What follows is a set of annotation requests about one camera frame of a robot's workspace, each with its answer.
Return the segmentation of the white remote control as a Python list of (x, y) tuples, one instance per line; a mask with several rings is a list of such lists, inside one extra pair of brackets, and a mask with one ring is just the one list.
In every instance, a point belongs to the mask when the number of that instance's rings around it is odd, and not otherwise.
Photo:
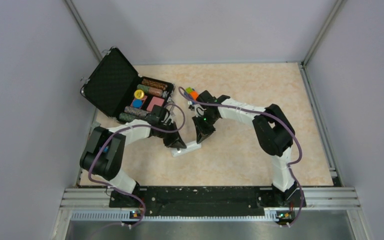
[(176, 158), (185, 154), (188, 154), (190, 152), (199, 150), (202, 148), (201, 143), (197, 143), (196, 141), (191, 141), (186, 144), (186, 148), (171, 148), (170, 152), (171, 155)]

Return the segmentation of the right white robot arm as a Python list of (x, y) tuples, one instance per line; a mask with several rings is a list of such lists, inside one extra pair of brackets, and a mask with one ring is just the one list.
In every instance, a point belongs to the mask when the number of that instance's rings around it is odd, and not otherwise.
[(214, 125), (219, 119), (234, 120), (253, 127), (259, 146), (272, 157), (273, 200), (279, 206), (287, 206), (297, 190), (297, 183), (288, 169), (295, 131), (280, 107), (276, 104), (257, 107), (227, 95), (216, 98), (207, 90), (196, 98), (192, 98), (191, 94), (188, 97), (189, 106), (195, 111), (192, 120), (198, 144), (215, 132)]

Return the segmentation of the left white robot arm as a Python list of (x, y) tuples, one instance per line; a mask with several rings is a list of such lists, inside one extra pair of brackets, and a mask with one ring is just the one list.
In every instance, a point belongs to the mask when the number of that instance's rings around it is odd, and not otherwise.
[(134, 117), (117, 127), (95, 127), (80, 157), (79, 165), (90, 175), (107, 181), (109, 187), (122, 191), (121, 200), (129, 207), (140, 202), (140, 185), (122, 169), (125, 147), (139, 140), (157, 137), (167, 148), (186, 149), (179, 128), (167, 108), (153, 107), (144, 116)]

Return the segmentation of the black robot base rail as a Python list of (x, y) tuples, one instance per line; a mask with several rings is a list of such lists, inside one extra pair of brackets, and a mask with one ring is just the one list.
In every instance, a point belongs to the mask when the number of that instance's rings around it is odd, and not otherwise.
[(109, 207), (145, 209), (147, 217), (262, 217), (270, 208), (292, 218), (306, 207), (297, 186), (142, 186), (132, 196), (112, 191)]

